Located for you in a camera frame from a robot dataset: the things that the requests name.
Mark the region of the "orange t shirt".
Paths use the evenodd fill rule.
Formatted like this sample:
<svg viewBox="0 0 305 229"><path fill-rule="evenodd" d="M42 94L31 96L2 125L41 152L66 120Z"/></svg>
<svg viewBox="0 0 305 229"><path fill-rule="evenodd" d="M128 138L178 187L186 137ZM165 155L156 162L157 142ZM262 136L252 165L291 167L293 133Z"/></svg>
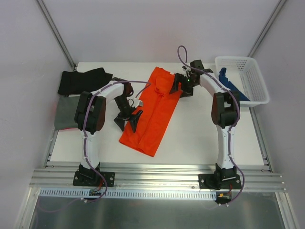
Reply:
<svg viewBox="0 0 305 229"><path fill-rule="evenodd" d="M154 157L163 139L169 121L178 104L182 91L170 94L175 75L163 68L155 67L140 100L143 107L136 132L127 123L119 142L143 154Z"/></svg>

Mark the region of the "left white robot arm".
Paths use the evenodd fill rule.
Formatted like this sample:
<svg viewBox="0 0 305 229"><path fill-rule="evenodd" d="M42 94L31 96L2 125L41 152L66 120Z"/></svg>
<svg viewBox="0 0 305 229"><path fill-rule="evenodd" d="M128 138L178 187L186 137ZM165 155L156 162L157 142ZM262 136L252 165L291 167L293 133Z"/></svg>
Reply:
<svg viewBox="0 0 305 229"><path fill-rule="evenodd" d="M96 185L100 180L100 173L95 171L100 164L97 135L105 123L107 103L115 101L118 106L119 113L114 119L116 125L124 131L125 123L129 122L132 132L136 132L143 110L136 111L142 105L140 100L134 99L133 104L128 101L128 97L134 93L132 83L147 84L114 78L102 88L93 92L82 92L80 95L74 121L83 139L83 158L80 164L88 169L83 179L89 185Z"/></svg>

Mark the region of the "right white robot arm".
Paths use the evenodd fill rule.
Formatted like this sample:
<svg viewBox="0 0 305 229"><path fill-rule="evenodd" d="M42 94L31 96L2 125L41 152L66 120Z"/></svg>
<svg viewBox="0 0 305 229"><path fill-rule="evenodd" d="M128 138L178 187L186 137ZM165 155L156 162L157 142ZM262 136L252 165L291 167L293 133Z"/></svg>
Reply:
<svg viewBox="0 0 305 229"><path fill-rule="evenodd" d="M239 92L224 86L201 60L183 66L184 73L174 75L170 94L181 91L181 97L193 96L193 88L201 86L213 97L211 118L218 133L218 169L232 169L234 164L234 132L240 119Z"/></svg>

